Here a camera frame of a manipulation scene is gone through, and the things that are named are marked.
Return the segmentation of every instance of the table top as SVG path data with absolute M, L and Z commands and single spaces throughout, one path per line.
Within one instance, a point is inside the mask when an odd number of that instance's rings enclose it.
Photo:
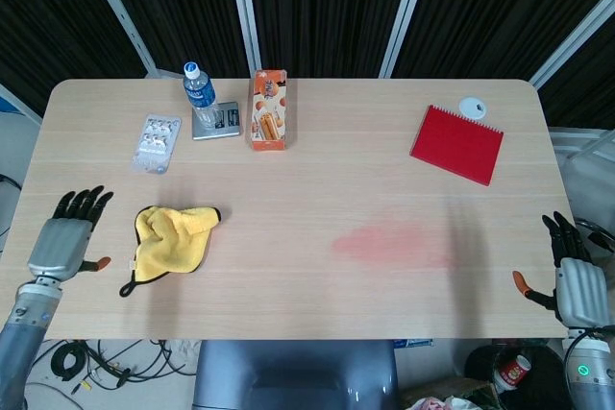
M 239 103 L 251 81 L 214 80 Z M 485 187 L 408 152 L 429 104 L 465 96 L 504 131 Z M 148 113 L 183 126 L 168 171 L 131 170 Z M 254 152 L 245 136 L 193 141 L 179 80 L 66 81 L 53 91 L 0 261 L 0 307 L 32 277 L 27 260 L 62 194 L 115 193 L 86 259 L 101 273 L 66 282 L 49 338 L 553 337 L 553 314 L 525 300 L 511 271 L 551 293 L 543 213 L 571 217 L 535 90 L 522 81 L 288 82 L 287 149 Z M 212 205 L 222 222 L 202 266 L 122 299 L 147 205 Z

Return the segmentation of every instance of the bottle label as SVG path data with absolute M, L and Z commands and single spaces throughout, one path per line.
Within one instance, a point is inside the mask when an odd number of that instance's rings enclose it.
M 215 101 L 215 91 L 213 90 L 211 81 L 208 81 L 207 84 L 199 90 L 189 90 L 186 88 L 185 94 L 188 95 L 190 104 L 195 108 L 206 108 L 207 106 L 211 106 Z

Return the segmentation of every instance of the red cup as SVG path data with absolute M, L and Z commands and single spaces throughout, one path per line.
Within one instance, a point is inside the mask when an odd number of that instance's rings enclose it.
M 498 370 L 498 375 L 508 386 L 516 387 L 530 370 L 530 362 L 523 355 L 519 354 L 514 360 L 501 366 Z

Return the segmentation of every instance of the black curtain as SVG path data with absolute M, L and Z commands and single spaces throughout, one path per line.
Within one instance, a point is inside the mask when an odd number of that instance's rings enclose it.
M 253 0 L 263 67 L 378 77 L 400 0 Z
M 538 93 L 550 126 L 615 129 L 615 16 Z
M 66 79 L 145 72 L 107 0 L 0 0 L 0 84 L 38 114 Z
M 197 61 L 212 77 L 248 77 L 235 0 L 122 0 L 156 66 L 183 73 Z
M 529 79 L 599 0 L 419 0 L 393 76 Z

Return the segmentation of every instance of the yellow towel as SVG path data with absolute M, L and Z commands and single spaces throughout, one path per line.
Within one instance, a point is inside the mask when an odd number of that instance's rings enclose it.
M 128 297 L 137 285 L 169 273 L 196 270 L 203 261 L 209 232 L 219 222 L 220 212 L 211 207 L 178 211 L 150 206 L 141 210 L 135 220 L 135 266 L 120 296 Z

